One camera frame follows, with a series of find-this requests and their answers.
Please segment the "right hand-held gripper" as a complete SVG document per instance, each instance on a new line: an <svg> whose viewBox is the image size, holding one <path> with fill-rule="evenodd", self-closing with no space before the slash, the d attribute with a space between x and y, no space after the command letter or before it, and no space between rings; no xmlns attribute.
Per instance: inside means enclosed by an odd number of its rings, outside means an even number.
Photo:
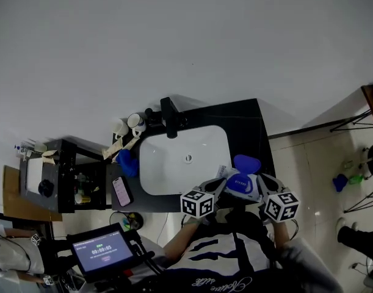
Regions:
<svg viewBox="0 0 373 293"><path fill-rule="evenodd" d="M300 206L300 199L279 179L261 173L257 176L258 189L262 194L264 213L275 223L295 219Z"/></svg>

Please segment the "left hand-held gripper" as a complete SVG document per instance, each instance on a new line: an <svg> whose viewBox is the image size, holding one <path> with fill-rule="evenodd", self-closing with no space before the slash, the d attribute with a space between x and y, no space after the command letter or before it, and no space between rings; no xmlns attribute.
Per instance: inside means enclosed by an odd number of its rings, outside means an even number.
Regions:
<svg viewBox="0 0 373 293"><path fill-rule="evenodd" d="M214 178L195 186L180 196L180 208L184 215L201 219L212 214L220 194L226 188L226 178Z"/></svg>

